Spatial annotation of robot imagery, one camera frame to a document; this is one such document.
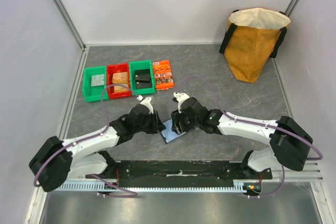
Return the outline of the blue card holder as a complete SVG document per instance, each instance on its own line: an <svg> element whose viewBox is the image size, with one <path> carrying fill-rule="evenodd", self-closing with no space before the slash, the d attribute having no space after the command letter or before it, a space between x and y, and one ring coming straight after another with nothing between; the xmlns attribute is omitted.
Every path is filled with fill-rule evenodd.
<svg viewBox="0 0 336 224"><path fill-rule="evenodd" d="M165 144L169 144L171 143L172 141L174 141L175 139L191 132L194 130L194 128L192 128L191 130L187 131L187 132L183 132L181 134L177 134L175 133L174 131L172 131L172 126L173 126L173 122L172 122L172 119L169 119L167 121L165 121L164 123L164 126L166 127L166 129L164 129L160 135L164 141Z"/></svg>

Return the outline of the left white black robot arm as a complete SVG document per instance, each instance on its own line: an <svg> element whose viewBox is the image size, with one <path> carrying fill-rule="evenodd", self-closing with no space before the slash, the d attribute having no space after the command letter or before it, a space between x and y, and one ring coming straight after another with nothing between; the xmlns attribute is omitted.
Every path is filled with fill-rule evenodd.
<svg viewBox="0 0 336 224"><path fill-rule="evenodd" d="M100 174L110 178L116 166L104 148L121 145L137 133L159 134L165 129L157 110L137 104L128 114L95 132L65 140L49 137L29 162L35 176L33 185L50 192L73 177Z"/></svg>

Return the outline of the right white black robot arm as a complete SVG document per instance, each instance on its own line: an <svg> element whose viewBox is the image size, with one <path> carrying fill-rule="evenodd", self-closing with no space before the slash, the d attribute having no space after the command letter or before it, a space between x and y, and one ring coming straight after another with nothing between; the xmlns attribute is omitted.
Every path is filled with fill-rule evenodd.
<svg viewBox="0 0 336 224"><path fill-rule="evenodd" d="M186 93L175 93L173 101L177 103L177 110L171 113L172 131L177 134L197 127L207 134L240 136L267 145L262 150L245 155L240 166L245 178L254 178L266 168L280 165L298 172L303 170L313 140L291 117L258 120L220 109L209 110Z"/></svg>

